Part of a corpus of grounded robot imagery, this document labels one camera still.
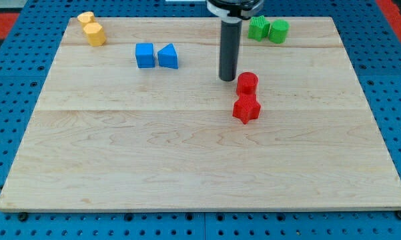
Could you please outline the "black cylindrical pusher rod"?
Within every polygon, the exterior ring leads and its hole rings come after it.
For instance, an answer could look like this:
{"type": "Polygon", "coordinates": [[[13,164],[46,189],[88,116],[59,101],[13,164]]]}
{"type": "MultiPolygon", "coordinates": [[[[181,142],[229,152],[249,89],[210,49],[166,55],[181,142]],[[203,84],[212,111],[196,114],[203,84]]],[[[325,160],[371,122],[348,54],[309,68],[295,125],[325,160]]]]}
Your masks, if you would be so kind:
{"type": "Polygon", "coordinates": [[[219,78],[233,81],[236,78],[242,22],[221,22],[219,78]]]}

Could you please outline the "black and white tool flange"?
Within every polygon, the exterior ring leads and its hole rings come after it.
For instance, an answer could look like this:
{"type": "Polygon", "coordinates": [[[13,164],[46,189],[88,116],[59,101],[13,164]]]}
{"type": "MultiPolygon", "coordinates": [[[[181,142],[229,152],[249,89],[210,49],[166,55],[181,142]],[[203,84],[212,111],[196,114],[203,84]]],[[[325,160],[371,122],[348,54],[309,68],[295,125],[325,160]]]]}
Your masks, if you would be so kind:
{"type": "Polygon", "coordinates": [[[226,23],[238,23],[248,20],[259,13],[264,0],[207,0],[206,7],[210,13],[226,23]]]}

